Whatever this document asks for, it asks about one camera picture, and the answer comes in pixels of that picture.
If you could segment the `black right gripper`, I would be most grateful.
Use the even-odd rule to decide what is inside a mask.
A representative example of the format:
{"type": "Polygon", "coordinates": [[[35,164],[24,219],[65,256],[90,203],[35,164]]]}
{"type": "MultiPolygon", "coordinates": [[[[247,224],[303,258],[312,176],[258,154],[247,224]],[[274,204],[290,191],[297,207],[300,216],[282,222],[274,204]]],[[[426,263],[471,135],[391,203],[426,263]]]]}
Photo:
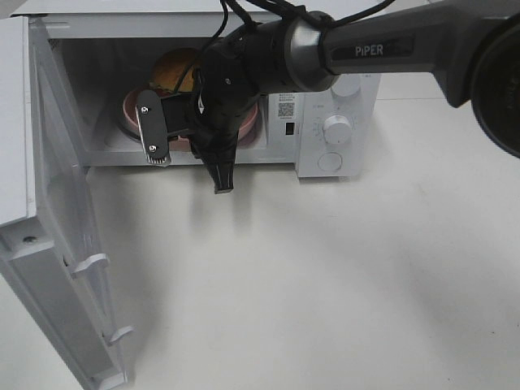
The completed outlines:
{"type": "Polygon", "coordinates": [[[258,97],[257,86],[241,68],[190,68],[174,93],[161,94],[168,142],[188,138],[214,181],[215,194],[234,189],[240,126],[258,97]]]}

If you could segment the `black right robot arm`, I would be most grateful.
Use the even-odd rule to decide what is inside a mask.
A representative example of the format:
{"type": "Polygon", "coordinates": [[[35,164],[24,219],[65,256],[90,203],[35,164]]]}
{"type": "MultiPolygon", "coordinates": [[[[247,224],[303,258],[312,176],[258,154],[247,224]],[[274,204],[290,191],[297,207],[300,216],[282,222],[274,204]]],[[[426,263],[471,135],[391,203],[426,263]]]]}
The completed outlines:
{"type": "Polygon", "coordinates": [[[286,1],[258,6],[277,20],[261,24],[223,3],[243,24],[216,32],[198,57],[194,90],[167,99],[167,137],[187,136],[204,163],[234,160],[239,123],[262,95],[399,72],[431,73],[450,106],[470,102],[486,135],[518,156],[518,2],[440,1],[393,13],[380,3],[342,19],[286,1]]]}

